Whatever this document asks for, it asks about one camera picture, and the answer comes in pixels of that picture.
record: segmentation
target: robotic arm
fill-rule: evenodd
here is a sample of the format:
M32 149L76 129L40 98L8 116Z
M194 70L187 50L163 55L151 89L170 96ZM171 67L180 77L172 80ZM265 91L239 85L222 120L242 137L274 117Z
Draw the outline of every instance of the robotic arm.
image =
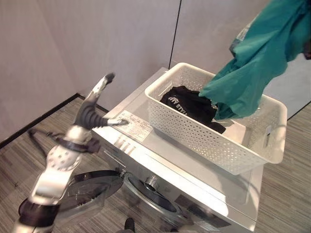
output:
M91 129L128 124L126 120L102 118L95 112L95 105L101 92L113 78L113 73L107 74L95 85L82 103L74 124L58 141L59 145L48 153L46 169L38 177L24 203L13 233L51 233L71 175L79 165L82 153L89 151Z

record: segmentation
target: gray wall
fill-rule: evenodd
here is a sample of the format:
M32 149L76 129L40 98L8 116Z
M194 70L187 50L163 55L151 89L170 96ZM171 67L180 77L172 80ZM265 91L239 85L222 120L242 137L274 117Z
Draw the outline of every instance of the gray wall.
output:
M0 0L0 141L107 72L113 108L169 66L179 0Z
M182 0L171 66L217 73L233 38L268 0ZM180 0L0 0L0 141L105 73L99 104L112 109L160 67L169 67ZM266 93L289 116L310 101L301 56Z
M230 44L269 0L182 0L171 67L190 63L217 73L233 57ZM283 102L288 117L311 100L311 61L299 55L264 94Z

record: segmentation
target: laundry basket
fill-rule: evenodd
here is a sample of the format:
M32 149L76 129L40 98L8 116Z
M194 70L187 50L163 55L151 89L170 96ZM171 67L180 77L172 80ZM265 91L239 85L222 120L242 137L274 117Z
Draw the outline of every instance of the laundry basket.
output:
M251 116L234 119L244 127L243 142L224 136L160 102L173 86L201 90L215 75L186 63L179 63L145 90L150 124L174 140L231 174L238 175L265 163L283 159L287 108L262 95Z

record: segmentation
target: green fabric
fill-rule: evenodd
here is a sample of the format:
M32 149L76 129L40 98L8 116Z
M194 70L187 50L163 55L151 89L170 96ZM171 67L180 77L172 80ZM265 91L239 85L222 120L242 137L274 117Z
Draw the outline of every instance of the green fabric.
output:
M215 118L253 114L265 86L303 51L310 30L309 0L272 0L233 48L235 58L199 94L218 106Z

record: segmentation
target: black baseboard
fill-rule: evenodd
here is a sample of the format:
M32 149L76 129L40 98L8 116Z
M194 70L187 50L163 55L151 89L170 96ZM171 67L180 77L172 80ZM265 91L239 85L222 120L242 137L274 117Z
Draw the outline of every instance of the black baseboard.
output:
M308 106L311 103L311 101L309 103L307 103L305 106L303 106L301 109L298 110L298 112L296 112L294 115L292 115L290 118L288 118L287 120L292 119L295 115L297 115L302 109L304 109L306 106Z
M4 141L0 142L0 149L4 146L6 146L7 144L9 144L10 142L12 142L13 140L15 140L17 137L21 136L23 133L25 133L27 130L29 130L30 128L32 128L33 126L35 126L36 124L38 124L39 122L41 122L42 120L44 120L45 118L47 118L48 116L50 116L51 114L53 114L54 112L56 112L57 110L61 109L62 107L64 107L66 104L68 104L69 102L73 101L75 98L79 98L81 95L76 93L73 96L69 97L67 100L61 102L59 105L53 107L51 110L47 111L45 114L43 114L42 116L38 117L37 119L35 119L34 121L32 121L31 123L29 123L28 125L26 125L25 127L23 127L22 129L20 129L19 131L17 131L16 133L12 134L11 136L9 136L8 138L6 138Z

